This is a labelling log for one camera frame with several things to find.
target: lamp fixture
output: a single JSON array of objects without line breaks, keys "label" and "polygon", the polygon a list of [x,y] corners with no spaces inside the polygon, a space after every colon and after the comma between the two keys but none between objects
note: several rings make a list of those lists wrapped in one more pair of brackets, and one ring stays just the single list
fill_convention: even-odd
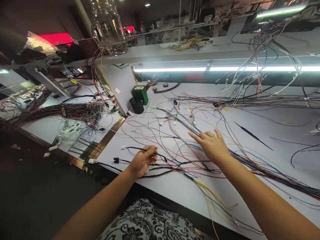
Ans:
[{"label": "lamp fixture", "polygon": [[294,13],[300,12],[306,7],[306,5],[299,5],[293,7],[286,7],[286,8],[278,8],[275,10],[265,11],[257,15],[257,18],[268,17],[268,16],[275,16],[280,14],[287,14],[287,13]]},{"label": "lamp fixture", "polygon": [[[134,69],[135,72],[204,72],[205,67],[190,67],[190,68],[144,68]],[[269,66],[269,67],[211,67],[210,72],[296,72],[294,66]],[[320,66],[303,66],[300,67],[301,72],[320,72]]]}]

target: hand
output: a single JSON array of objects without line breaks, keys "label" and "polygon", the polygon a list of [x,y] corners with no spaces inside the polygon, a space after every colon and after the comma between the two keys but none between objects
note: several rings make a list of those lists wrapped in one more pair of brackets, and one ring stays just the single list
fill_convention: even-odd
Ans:
[{"label": "hand", "polygon": [[147,151],[140,150],[128,166],[128,170],[130,170],[136,178],[142,177],[146,173],[149,165],[151,163],[156,163],[158,160],[158,155],[154,154],[158,153],[158,147],[148,145],[143,149],[146,149]]},{"label": "hand", "polygon": [[214,131],[216,132],[217,137],[212,132],[200,133],[199,136],[201,138],[191,132],[188,132],[188,134],[201,145],[207,158],[219,166],[221,161],[231,157],[231,155],[223,140],[221,132],[217,129]]}]

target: dark floor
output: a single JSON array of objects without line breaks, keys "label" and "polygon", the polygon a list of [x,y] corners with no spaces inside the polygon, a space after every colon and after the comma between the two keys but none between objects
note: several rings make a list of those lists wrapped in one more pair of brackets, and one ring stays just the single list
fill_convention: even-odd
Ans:
[{"label": "dark floor", "polygon": [[[16,143],[20,150],[10,148]],[[105,185],[16,133],[0,136],[0,239],[51,239]]]}]

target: white table surface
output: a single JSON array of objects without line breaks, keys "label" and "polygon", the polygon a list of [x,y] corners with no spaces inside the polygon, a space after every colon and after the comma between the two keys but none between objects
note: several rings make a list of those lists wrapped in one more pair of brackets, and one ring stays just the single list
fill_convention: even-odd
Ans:
[{"label": "white table surface", "polygon": [[[87,86],[93,93],[95,93],[97,90],[95,86]],[[73,92],[76,87],[71,87],[68,88],[67,90],[69,92]],[[81,89],[77,93],[78,95],[92,95],[92,93],[85,87],[81,87]],[[68,99],[70,97],[58,97],[58,98],[53,98],[49,97],[42,105],[42,107],[47,107],[51,105],[56,105],[58,103],[63,102],[64,100]],[[81,97],[81,98],[75,98],[72,99],[66,103],[77,103],[77,102],[89,102],[92,100],[92,97]],[[0,117],[3,119],[10,119],[12,118],[13,112],[0,112]],[[107,134],[108,129],[110,129],[120,118],[120,115],[118,114],[118,111],[112,113],[112,114],[104,114],[99,122],[99,125],[104,126],[107,128],[107,130],[103,133],[92,133],[92,134],[85,134],[83,136],[84,139],[87,141],[95,141],[95,142],[100,142],[103,137]],[[48,142],[48,143],[53,143],[54,139],[56,138],[59,130],[59,124],[61,123],[61,118],[59,117],[48,117],[48,118],[42,118],[39,119],[38,121],[21,127],[22,129],[26,130],[28,133]],[[86,145],[83,145],[81,143],[77,143],[74,145],[76,148],[85,150],[87,148]],[[68,152],[70,149],[71,144],[61,144],[59,148],[63,150],[64,152]],[[70,155],[74,157],[79,157],[79,154],[73,153],[73,152],[68,152]]]}]

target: clear plastic bag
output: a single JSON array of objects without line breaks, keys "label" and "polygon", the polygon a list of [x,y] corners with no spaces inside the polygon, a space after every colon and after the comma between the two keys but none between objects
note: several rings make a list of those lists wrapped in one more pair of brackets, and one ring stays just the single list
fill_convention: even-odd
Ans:
[{"label": "clear plastic bag", "polygon": [[54,46],[47,40],[43,39],[42,37],[30,31],[28,32],[28,40],[23,50],[26,48],[29,48],[38,52],[42,52],[45,55],[47,55],[47,57],[55,54],[56,51],[59,50],[56,46]]},{"label": "clear plastic bag", "polygon": [[72,119],[63,119],[59,124],[58,140],[62,144],[73,144],[84,131],[81,122]]}]

